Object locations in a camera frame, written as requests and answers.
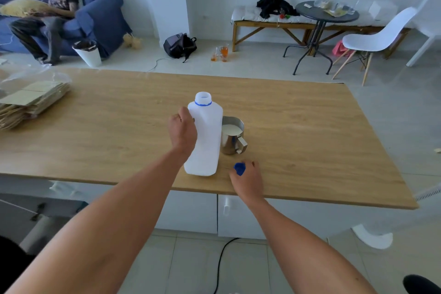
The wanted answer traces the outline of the person's black clothing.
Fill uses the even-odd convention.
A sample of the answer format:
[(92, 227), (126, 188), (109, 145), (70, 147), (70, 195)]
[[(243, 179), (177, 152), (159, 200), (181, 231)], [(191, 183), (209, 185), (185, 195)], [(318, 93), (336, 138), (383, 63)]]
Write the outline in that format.
[(4, 294), (36, 258), (17, 243), (0, 236), (0, 294)]

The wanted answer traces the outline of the white cabinet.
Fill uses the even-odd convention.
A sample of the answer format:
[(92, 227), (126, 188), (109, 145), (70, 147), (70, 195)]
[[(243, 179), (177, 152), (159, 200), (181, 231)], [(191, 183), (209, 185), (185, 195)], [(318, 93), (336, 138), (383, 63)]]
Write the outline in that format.
[[(75, 206), (90, 204), (112, 185), (88, 184), (0, 174), (0, 196), (10, 197), (28, 210), (47, 202), (45, 215), (70, 216)], [(288, 218), (325, 238), (349, 228), (344, 211), (336, 204), (268, 199)], [(255, 217), (237, 196), (203, 192), (170, 191), (156, 228), (217, 234), (220, 237), (263, 239)]]

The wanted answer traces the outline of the clear plastic bag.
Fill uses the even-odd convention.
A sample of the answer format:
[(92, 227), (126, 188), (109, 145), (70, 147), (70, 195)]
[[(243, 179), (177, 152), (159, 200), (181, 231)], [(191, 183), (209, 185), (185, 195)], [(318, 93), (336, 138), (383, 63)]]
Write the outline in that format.
[(4, 67), (4, 68), (0, 68), (0, 96), (11, 94), (14, 91), (17, 91), (27, 85), (30, 85), (31, 83), (40, 80), (62, 81), (62, 82), (69, 82), (70, 85), (72, 84), (72, 80), (67, 74), (56, 70), (54, 67), (49, 67), (49, 66), (26, 67), (26, 68)]

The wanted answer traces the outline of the stack of brown paper sheets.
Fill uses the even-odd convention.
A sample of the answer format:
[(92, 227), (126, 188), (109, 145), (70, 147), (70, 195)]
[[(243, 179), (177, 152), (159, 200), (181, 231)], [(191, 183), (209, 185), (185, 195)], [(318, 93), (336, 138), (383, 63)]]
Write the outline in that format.
[(69, 92), (69, 82), (40, 80), (0, 96), (0, 130), (10, 130), (34, 119)]

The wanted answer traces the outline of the beige plush toy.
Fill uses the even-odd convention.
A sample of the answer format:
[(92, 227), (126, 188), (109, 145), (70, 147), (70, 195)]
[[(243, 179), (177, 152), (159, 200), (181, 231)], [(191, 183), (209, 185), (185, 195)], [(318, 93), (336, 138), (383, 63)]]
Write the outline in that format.
[(123, 35), (123, 46), (134, 50), (140, 50), (142, 39), (135, 37), (132, 34), (126, 33)]

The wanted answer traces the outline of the white chair with wooden legs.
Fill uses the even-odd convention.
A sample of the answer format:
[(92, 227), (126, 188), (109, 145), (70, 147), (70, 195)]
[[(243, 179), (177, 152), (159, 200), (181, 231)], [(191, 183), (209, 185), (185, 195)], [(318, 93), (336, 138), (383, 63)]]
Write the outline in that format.
[(400, 32), (405, 28), (405, 25), (409, 23), (415, 15), (418, 13), (418, 9), (415, 7), (408, 7), (398, 13), (380, 32), (373, 35), (363, 34), (350, 34), (345, 35), (342, 39), (343, 46), (347, 49), (343, 53), (345, 56), (348, 52), (351, 52), (347, 57), (343, 65), (337, 70), (332, 79), (335, 79), (340, 71), (345, 67), (347, 63), (356, 53), (366, 53), (367, 63), (364, 65), (365, 73), (362, 81), (362, 86), (365, 85), (368, 72), (370, 69), (372, 57), (374, 53), (381, 52), (388, 48), (398, 37)]

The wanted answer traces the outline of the person's left forearm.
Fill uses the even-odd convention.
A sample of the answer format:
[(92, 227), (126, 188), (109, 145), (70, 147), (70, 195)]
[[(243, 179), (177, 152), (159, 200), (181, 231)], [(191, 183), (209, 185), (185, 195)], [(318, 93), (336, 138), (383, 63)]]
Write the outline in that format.
[(174, 145), (80, 211), (5, 294), (116, 294), (190, 153)]

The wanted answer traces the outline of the wooden bench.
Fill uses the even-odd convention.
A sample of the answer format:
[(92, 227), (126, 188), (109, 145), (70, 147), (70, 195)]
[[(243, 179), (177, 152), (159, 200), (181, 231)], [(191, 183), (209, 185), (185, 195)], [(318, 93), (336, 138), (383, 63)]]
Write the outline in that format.
[[(266, 28), (280, 28), (285, 33), (287, 33), (297, 44), (300, 46), (306, 46), (309, 39), (312, 38), (313, 29), (315, 24), (307, 24), (307, 23), (273, 23), (273, 22), (258, 22), (258, 21), (250, 21), (250, 20), (236, 20), (233, 23), (233, 36), (232, 36), (232, 45), (231, 51), (235, 52), (237, 45), (247, 40), (251, 36), (259, 33), (261, 30)], [(249, 34), (243, 36), (238, 39), (238, 28), (239, 27), (247, 27), (247, 28), (255, 28)], [(355, 32), (357, 34), (375, 34), (380, 30), (384, 29), (383, 26), (353, 26), (353, 25), (342, 25), (342, 24), (334, 24), (325, 27), (325, 31), (333, 31), (334, 33), (321, 38), (319, 40), (319, 44), (323, 44), (333, 38), (336, 38), (340, 35)], [(405, 27), (401, 29), (399, 35), (396, 39), (393, 40), (392, 43), (388, 44), (383, 57), (385, 59), (389, 58), (396, 49), (400, 46), (401, 42), (406, 38), (408, 33), (411, 31), (411, 28)]]

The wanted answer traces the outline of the black shoe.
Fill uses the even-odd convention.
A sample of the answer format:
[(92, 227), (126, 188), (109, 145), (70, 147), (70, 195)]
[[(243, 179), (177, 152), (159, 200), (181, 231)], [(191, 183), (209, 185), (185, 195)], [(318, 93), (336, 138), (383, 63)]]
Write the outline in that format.
[(441, 294), (441, 287), (421, 275), (409, 274), (402, 283), (408, 294)]

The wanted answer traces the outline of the white bench cushion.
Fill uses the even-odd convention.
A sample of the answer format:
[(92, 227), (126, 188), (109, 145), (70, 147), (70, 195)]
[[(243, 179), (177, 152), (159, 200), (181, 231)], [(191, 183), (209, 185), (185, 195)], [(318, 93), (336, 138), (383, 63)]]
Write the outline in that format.
[[(263, 19), (260, 17), (261, 9), (256, 6), (238, 6), (234, 8), (233, 14), (232, 14), (232, 22), (234, 21), (253, 21), (253, 22), (267, 22), (267, 23), (289, 23), (289, 24), (315, 24), (315, 20), (308, 19), (303, 16), (298, 17), (290, 17), (289, 19), (279, 19), (279, 16), (276, 15), (270, 15), (268, 19)], [(370, 14), (368, 13), (368, 10), (361, 10), (359, 11), (360, 17), (351, 23), (342, 24), (345, 26), (374, 26), (374, 27), (384, 27), (389, 22), (382, 22), (382, 21), (374, 21)]]

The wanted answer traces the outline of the white trash bin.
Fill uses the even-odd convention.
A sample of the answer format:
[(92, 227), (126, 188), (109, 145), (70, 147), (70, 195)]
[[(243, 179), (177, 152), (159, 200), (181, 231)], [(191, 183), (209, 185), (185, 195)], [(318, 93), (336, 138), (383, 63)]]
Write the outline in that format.
[(77, 41), (72, 45), (72, 48), (90, 68), (97, 68), (102, 65), (102, 58), (96, 41)]

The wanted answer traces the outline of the white box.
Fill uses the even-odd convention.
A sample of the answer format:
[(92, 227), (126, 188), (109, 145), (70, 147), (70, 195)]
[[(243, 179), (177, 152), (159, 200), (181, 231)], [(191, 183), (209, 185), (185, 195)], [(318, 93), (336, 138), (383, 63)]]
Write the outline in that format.
[(398, 13), (398, 6), (391, 1), (375, 0), (368, 9), (374, 21), (389, 22)]

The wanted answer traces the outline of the white plastic milk bottle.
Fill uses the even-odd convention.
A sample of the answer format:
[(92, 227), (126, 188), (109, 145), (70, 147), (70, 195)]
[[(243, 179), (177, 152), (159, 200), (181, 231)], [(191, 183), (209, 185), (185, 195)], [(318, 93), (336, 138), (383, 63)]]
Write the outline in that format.
[(210, 93), (201, 91), (188, 109), (195, 120), (197, 141), (184, 170), (191, 175), (211, 176), (218, 168), (223, 108), (212, 101)]

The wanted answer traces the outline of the pink bag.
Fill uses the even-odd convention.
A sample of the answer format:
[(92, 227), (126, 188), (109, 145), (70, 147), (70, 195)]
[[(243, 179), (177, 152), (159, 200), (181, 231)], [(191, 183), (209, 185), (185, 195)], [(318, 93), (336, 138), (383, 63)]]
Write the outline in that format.
[(332, 54), (335, 57), (342, 57), (345, 56), (345, 54), (350, 53), (352, 50), (348, 49), (344, 44), (343, 40), (340, 40), (336, 43), (334, 48), (332, 49)]

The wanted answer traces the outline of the white standing fan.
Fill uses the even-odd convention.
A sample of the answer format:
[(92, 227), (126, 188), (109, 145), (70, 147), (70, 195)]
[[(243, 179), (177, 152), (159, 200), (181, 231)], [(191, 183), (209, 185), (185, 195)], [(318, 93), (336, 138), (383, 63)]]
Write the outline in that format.
[(356, 237), (367, 246), (384, 250), (393, 244), (393, 235), (413, 226), (441, 219), (441, 182), (414, 195), (415, 210), (395, 210), (379, 219), (352, 227)]

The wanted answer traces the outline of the person's right hand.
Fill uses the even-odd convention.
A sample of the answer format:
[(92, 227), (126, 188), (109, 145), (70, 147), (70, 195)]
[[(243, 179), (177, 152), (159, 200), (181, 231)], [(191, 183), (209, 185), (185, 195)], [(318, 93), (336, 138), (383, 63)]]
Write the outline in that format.
[(258, 161), (245, 160), (246, 170), (239, 185), (233, 185), (234, 191), (247, 205), (263, 200), (263, 181)]

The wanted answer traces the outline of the black backpack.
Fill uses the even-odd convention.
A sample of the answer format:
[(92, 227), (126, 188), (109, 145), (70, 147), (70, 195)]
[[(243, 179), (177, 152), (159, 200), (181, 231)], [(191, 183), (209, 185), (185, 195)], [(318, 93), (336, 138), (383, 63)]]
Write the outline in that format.
[(165, 40), (163, 48), (166, 54), (175, 59), (184, 57), (183, 63), (185, 63), (190, 55), (196, 51), (196, 37), (188, 37), (186, 33), (179, 33), (173, 35)]

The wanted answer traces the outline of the clear plastic packaging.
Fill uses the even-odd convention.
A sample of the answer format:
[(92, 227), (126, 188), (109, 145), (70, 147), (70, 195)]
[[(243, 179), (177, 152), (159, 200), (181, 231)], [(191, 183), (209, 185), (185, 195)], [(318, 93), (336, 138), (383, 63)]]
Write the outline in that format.
[(341, 0), (314, 0), (313, 6), (321, 8), (333, 17), (352, 16), (356, 12), (353, 7)]

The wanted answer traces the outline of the white wooden furniture frame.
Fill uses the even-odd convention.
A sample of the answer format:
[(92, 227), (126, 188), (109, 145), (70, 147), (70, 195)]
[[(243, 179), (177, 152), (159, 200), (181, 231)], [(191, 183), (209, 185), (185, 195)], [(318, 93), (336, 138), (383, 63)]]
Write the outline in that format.
[(441, 41), (441, 0), (422, 0), (417, 11), (412, 22), (427, 40), (406, 63), (407, 67), (413, 67), (435, 41)]

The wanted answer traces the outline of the yellow pillow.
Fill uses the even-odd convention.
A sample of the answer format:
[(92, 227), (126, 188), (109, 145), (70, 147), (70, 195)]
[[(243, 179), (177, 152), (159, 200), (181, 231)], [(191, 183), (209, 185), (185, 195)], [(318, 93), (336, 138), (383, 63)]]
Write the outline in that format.
[(2, 16), (24, 18), (36, 14), (56, 14), (56, 11), (48, 3), (39, 0), (11, 0), (0, 5)]

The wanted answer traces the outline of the blue sofa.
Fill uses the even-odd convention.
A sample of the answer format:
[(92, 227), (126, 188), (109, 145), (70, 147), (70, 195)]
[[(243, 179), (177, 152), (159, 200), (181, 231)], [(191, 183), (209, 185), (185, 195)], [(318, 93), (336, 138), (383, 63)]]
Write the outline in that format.
[[(12, 0), (0, 0), (5, 5)], [(82, 0), (75, 18), (63, 25), (62, 56), (77, 56), (72, 45), (81, 40), (95, 41), (101, 58), (108, 58), (132, 30), (122, 13), (123, 0)]]

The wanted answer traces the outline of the person's right forearm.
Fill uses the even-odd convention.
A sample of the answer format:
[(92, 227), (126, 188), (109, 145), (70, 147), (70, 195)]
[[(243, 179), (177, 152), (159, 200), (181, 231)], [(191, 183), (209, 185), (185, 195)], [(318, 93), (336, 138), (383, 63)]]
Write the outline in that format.
[(294, 294), (378, 294), (337, 250), (264, 198), (242, 200), (259, 223)]

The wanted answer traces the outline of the black garment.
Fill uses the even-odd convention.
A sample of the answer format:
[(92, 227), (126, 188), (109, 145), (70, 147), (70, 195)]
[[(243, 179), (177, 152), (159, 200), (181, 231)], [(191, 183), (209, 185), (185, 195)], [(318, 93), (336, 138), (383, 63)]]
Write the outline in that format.
[(300, 14), (297, 10), (285, 0), (259, 0), (256, 7), (261, 9), (260, 17), (268, 19), (270, 15), (279, 15), (281, 9), (290, 14), (291, 17), (298, 17)]

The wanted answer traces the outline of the steel milk pitcher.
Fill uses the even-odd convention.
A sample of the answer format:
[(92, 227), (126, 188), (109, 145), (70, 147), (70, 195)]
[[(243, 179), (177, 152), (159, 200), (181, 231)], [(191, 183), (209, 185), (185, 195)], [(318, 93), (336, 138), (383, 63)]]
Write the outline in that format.
[(221, 131), (221, 147), (220, 150), (225, 155), (241, 154), (246, 151), (248, 143), (244, 138), (244, 123), (242, 120), (236, 117), (223, 116), (223, 124), (234, 124), (239, 126), (243, 132), (239, 136), (227, 136)]

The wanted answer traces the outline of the round black table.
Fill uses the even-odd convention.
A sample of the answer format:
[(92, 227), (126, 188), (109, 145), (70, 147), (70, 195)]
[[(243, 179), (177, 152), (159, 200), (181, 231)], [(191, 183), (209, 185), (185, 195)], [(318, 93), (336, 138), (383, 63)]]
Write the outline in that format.
[(339, 17), (334, 17), (332, 14), (328, 12), (327, 9), (315, 7), (313, 1), (307, 1), (303, 3), (299, 3), (295, 6), (295, 9), (297, 13), (299, 13), (301, 16), (306, 17), (311, 20), (315, 20), (315, 26), (312, 31), (312, 36), (309, 40), (306, 41), (306, 43), (300, 43), (300, 44), (291, 44), (288, 45), (285, 48), (283, 57), (286, 56), (286, 53), (288, 51), (288, 48), (290, 47), (296, 47), (296, 48), (303, 48), (306, 49), (306, 52), (303, 54), (303, 56), (298, 60), (293, 75), (296, 75), (297, 69), (301, 63), (301, 61), (308, 55), (310, 52), (314, 52), (313, 56), (316, 54), (320, 54), (322, 57), (325, 57), (327, 60), (330, 61), (330, 66), (326, 72), (326, 75), (329, 74), (332, 66), (333, 66), (333, 60), (328, 57), (326, 54), (321, 52), (319, 50), (320, 46), (320, 38), (323, 34), (323, 31), (325, 29), (326, 24), (346, 24), (356, 21), (360, 17), (360, 13), (358, 11), (354, 11), (353, 13), (344, 13), (343, 15)]

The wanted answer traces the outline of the person's left hand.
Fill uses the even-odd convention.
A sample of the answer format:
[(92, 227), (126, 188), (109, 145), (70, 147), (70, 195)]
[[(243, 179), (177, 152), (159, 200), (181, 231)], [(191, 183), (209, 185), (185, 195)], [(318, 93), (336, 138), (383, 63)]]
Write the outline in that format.
[(168, 120), (168, 134), (172, 144), (172, 151), (184, 163), (193, 152), (197, 141), (195, 122), (181, 122), (177, 112)]

